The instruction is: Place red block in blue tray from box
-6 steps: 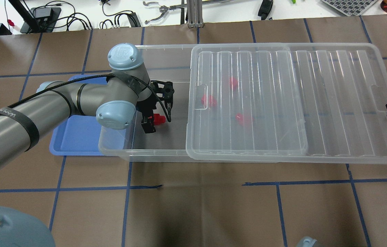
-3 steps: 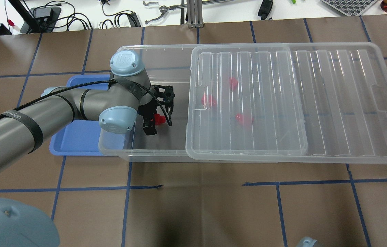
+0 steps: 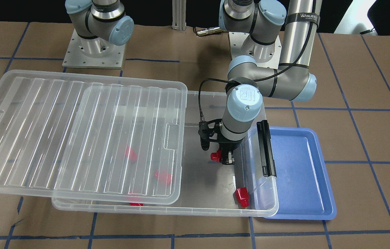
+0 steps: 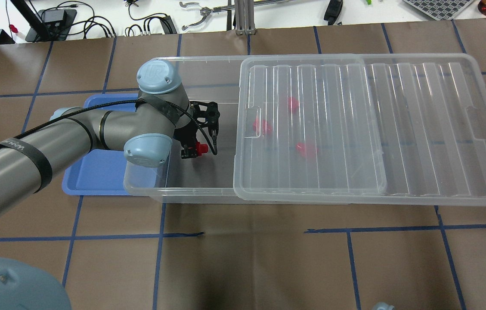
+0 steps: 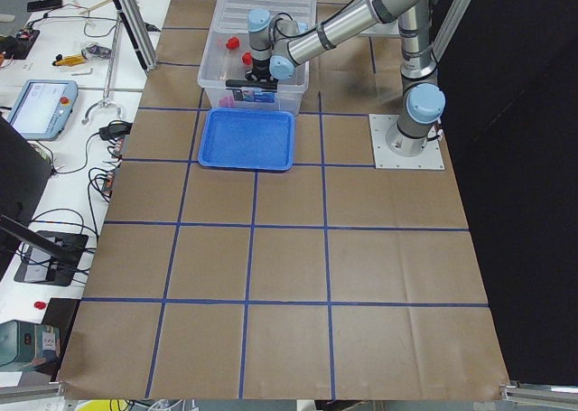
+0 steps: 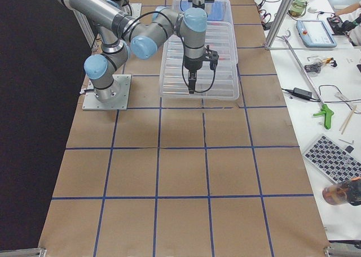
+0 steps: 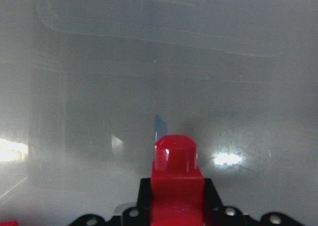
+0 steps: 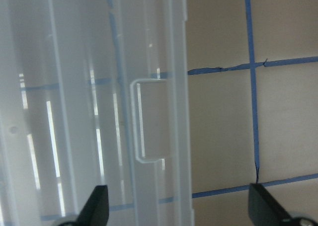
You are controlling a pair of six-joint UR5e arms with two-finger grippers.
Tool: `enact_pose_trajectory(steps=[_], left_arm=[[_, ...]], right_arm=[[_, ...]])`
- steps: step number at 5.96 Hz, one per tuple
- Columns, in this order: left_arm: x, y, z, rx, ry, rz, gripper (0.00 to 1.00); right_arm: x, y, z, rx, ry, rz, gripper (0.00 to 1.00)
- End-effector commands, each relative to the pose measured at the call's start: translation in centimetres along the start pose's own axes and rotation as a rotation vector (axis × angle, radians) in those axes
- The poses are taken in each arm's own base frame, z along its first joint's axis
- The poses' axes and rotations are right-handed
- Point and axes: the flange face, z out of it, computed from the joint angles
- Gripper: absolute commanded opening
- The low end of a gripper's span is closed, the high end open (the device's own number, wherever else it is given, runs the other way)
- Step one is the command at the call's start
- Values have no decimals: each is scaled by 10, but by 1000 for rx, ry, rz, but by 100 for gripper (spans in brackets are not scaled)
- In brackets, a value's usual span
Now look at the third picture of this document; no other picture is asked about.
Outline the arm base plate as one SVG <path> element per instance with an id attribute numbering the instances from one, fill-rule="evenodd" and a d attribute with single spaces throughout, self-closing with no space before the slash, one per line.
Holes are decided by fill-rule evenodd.
<path id="1" fill-rule="evenodd" d="M 279 36 L 271 45 L 257 44 L 248 33 L 229 33 L 231 58 L 247 55 L 252 57 L 257 66 L 278 69 L 282 44 Z"/>
<path id="2" fill-rule="evenodd" d="M 116 46 L 101 38 L 81 38 L 73 30 L 62 66 L 76 69 L 121 69 L 125 49 L 125 44 Z"/>

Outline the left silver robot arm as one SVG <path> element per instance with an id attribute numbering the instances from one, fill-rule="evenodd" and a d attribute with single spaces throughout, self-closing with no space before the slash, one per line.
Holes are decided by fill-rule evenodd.
<path id="1" fill-rule="evenodd" d="M 321 0 L 291 0 L 288 9 L 277 0 L 222 0 L 219 27 L 247 33 L 242 55 L 229 64 L 226 104 L 222 118 L 210 122 L 200 114 L 201 147 L 219 148 L 211 159 L 224 165 L 235 163 L 234 150 L 240 145 L 259 114 L 263 98 L 308 101 L 315 93 L 315 75 L 309 71 L 315 33 L 320 23 Z M 284 27 L 283 47 L 277 69 L 258 65 L 257 50 L 272 52 Z"/>

